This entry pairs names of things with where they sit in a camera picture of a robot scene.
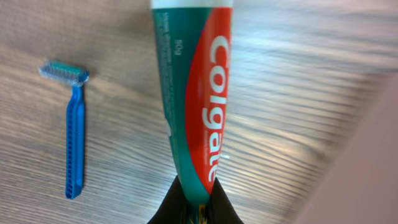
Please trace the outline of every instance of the table top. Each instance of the table top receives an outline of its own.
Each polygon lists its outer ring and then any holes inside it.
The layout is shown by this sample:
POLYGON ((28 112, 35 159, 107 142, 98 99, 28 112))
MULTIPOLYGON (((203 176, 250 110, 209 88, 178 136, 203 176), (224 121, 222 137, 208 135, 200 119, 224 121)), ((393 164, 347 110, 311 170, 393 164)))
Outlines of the table top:
MULTIPOLYGON (((176 171, 145 0, 0 2, 1 223, 146 223, 176 171), (85 65, 85 188, 66 200, 69 87, 46 58, 85 65)), ((395 0, 236 0, 217 173, 246 224, 307 198, 377 83, 398 70, 395 0)))

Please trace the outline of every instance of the colgate toothpaste tube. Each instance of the colgate toothpaste tube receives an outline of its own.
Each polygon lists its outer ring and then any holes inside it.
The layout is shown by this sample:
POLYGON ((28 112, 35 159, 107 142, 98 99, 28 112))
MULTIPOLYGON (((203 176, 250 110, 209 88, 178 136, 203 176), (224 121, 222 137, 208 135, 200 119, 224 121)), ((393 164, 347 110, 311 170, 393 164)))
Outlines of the colgate toothpaste tube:
POLYGON ((152 0, 165 118, 192 212, 213 188, 223 142, 233 0, 152 0))

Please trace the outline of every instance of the red and green tube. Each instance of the red and green tube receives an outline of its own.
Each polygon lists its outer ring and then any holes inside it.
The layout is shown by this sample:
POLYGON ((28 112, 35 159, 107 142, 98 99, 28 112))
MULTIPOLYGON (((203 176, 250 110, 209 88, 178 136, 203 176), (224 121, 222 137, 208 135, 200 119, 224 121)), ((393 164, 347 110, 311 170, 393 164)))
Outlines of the red and green tube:
POLYGON ((232 0, 152 0, 170 145, 191 208, 208 203, 223 142, 232 0))

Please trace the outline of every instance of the colgate logo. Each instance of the colgate logo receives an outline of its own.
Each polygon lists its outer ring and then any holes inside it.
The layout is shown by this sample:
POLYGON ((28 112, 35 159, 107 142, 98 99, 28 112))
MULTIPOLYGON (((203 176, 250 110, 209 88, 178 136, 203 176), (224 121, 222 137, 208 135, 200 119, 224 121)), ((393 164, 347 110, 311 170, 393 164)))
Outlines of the colgate logo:
POLYGON ((216 60, 216 52, 220 47, 224 48, 227 59, 225 63, 225 68, 228 68, 228 55, 229 55, 229 47, 228 40, 224 36, 216 37, 210 47, 210 61, 211 63, 215 63, 216 65, 211 69, 209 74, 209 81, 212 93, 210 95, 210 108, 202 109, 202 121, 203 124, 210 131, 209 135, 209 149, 210 149, 210 157, 209 165, 211 169, 208 174, 208 181, 212 182, 215 179, 216 171, 218 167, 218 159, 220 158, 220 149, 221 142, 223 139, 223 125, 224 125, 224 115, 225 115, 225 105, 226 105, 226 91, 225 87, 227 84, 227 76, 224 67, 217 64, 216 60), (221 83, 217 84, 216 76, 221 77, 221 83))
POLYGON ((197 43, 185 95, 191 160, 210 194, 223 142, 229 74, 231 8, 214 8, 197 43))

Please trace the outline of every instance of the razor head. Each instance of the razor head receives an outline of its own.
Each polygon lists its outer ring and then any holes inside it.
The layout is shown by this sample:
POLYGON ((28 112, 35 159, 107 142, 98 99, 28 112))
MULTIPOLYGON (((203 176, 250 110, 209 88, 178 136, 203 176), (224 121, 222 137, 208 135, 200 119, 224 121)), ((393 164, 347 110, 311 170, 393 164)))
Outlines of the razor head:
POLYGON ((48 61, 39 72, 44 78, 71 86, 82 86, 90 76, 88 70, 58 61, 48 61))

